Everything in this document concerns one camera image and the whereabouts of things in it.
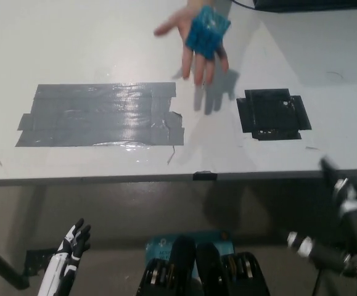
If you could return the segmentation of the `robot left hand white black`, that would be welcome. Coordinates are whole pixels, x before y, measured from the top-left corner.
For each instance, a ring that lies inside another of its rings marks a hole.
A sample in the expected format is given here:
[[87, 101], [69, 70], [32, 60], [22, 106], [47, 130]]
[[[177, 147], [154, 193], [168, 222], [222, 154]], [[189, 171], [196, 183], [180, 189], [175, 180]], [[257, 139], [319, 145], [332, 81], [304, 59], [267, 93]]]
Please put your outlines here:
[[73, 287], [82, 255], [89, 250], [90, 225], [80, 218], [68, 231], [49, 260], [38, 296], [68, 296]]

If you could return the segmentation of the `robot right hand white black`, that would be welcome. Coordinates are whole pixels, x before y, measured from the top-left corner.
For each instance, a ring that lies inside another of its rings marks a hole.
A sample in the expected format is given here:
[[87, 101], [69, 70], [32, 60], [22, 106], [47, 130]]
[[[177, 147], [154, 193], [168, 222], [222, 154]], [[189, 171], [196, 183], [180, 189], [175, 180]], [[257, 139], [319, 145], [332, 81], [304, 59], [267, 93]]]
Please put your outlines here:
[[322, 175], [331, 190], [331, 200], [345, 236], [345, 246], [324, 245], [310, 236], [290, 231], [285, 234], [288, 248], [320, 268], [348, 277], [357, 276], [357, 190], [350, 179], [339, 173], [327, 159], [320, 161]]

